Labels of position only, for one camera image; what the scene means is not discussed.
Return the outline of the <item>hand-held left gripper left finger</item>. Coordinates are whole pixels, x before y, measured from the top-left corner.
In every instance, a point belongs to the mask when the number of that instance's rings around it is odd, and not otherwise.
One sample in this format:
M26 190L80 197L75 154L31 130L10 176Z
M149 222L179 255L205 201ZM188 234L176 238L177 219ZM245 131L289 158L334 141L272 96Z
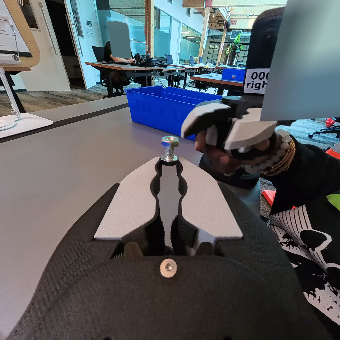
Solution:
M162 162L153 158L128 174L117 186L94 239L122 244L135 242L141 250L164 250L165 232L159 200Z

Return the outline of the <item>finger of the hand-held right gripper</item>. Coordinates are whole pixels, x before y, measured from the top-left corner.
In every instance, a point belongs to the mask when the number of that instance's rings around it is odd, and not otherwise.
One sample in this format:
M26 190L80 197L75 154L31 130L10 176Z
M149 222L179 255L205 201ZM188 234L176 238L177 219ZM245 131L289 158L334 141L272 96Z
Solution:
M242 118L234 119L224 142L225 150L249 148L273 135L277 120L261 121L261 110L261 108L249 108Z
M223 103L196 106L181 126L181 137L187 138L206 130L205 143L218 148L229 148L228 137L233 125L233 107Z

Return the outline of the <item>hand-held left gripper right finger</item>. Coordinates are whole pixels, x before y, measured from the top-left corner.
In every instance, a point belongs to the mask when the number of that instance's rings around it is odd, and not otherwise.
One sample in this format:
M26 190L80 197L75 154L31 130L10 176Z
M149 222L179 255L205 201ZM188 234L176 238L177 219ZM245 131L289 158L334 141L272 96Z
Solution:
M185 158L176 165L179 179L178 234L189 250L200 244L241 240L243 233L218 182Z

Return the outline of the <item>blue plastic bin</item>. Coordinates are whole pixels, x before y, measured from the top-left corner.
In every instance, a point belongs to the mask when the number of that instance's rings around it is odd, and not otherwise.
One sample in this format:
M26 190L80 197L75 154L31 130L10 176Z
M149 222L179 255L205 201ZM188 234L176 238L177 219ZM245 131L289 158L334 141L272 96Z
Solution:
M244 82L245 67L225 67L221 78L226 81Z
M222 98L161 85L126 89L125 93L133 122L176 136L181 135L182 123L197 104Z

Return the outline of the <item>silver hex bolt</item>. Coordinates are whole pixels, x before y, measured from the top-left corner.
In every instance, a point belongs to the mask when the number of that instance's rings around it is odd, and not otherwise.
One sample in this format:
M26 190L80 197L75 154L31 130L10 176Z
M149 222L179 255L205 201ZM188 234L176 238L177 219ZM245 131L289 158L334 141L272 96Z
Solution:
M177 156L175 155L175 147L168 146L164 147L165 154L161 156L161 160L166 163L173 163L178 160Z

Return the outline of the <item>person's right forearm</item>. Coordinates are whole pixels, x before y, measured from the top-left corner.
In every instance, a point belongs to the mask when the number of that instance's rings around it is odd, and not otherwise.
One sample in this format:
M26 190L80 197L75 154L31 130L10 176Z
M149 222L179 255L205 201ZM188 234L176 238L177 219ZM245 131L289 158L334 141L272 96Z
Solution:
M293 150L262 177L276 189L271 215L338 192L340 161L292 137Z

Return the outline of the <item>green plant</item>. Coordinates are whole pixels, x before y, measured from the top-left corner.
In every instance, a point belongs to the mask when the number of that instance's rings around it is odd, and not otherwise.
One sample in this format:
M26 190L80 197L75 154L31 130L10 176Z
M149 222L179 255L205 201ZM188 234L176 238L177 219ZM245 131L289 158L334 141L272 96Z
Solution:
M240 43L241 32L242 31L240 31L239 34L235 36L233 43L230 44L229 47L225 50L226 55L229 55L231 52L243 50L243 45Z

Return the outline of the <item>wooden office desk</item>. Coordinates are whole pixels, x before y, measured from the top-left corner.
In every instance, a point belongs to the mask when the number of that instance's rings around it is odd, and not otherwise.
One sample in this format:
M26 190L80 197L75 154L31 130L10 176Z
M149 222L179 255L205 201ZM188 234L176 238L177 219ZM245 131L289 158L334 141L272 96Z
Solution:
M216 94L220 96L224 96L224 91L227 91L227 96L233 95L234 92L236 96L240 96L243 93L243 82L222 79L222 74L192 75L190 79L195 81L195 87L199 90L214 88L217 90Z
M133 65L121 65L121 64L107 64L98 62L85 62L85 65L94 67L96 70L101 71L105 74L107 81L107 96L103 98L112 98L116 96L122 96L125 94L123 85L112 85L110 72L115 70L123 73L127 78L143 78L146 81L146 86L152 85L152 79L157 78L160 75L168 78L168 86L174 86L175 76L179 76L181 73L184 74L184 86L186 85L186 79L188 74L195 73L198 69L195 66L184 65L184 66L167 66L167 67L144 67L144 66L133 66Z

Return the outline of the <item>black round cushion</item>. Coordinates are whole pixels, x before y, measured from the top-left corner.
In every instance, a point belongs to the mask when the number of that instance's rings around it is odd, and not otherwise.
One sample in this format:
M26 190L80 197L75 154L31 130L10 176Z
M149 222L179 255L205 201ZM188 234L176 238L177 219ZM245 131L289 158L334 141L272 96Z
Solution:
M255 187L260 180L259 173L249 174L242 167L232 174L220 173L212 167L212 163L205 155L202 155L199 167L210 174L215 180L236 188L251 189Z

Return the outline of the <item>wooden pillar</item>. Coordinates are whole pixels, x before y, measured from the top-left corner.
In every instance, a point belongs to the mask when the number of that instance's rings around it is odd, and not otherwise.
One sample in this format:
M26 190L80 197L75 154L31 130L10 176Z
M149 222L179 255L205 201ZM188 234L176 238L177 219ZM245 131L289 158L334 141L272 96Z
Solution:
M155 7L154 0L145 0L145 38L146 53L150 53L150 57L154 58L154 18Z

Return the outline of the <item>black printed shirt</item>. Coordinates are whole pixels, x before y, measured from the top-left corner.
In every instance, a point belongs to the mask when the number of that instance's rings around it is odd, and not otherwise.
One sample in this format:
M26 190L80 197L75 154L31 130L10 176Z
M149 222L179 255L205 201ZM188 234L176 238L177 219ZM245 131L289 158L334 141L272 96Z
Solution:
M271 215L303 294L333 339L340 339L340 194Z

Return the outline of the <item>white sign stand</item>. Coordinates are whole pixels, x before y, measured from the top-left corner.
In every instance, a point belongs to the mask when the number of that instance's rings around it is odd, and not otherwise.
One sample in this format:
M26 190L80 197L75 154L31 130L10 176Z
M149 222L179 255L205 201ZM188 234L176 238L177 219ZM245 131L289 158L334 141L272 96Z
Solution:
M0 77L12 107L12 114L3 116L0 120L0 139L13 137L21 133L48 127L53 124L53 121L34 114L19 113L18 105L3 67L0 67Z

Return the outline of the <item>instruction sign board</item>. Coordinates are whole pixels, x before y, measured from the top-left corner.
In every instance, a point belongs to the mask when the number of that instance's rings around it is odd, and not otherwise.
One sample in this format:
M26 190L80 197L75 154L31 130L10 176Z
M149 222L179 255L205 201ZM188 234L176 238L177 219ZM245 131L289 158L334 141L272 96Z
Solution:
M25 43L26 47L28 48L29 52L32 56L26 57L21 56L20 64L14 64L18 65L19 67L30 67L36 66L40 61L40 50L36 43L36 40L31 32L31 29L28 26L28 23L19 8L19 4L15 0L5 0L1 1L1 15L8 16L11 18L13 25L14 25L14 31L16 33L17 39L20 41L22 40L23 43Z

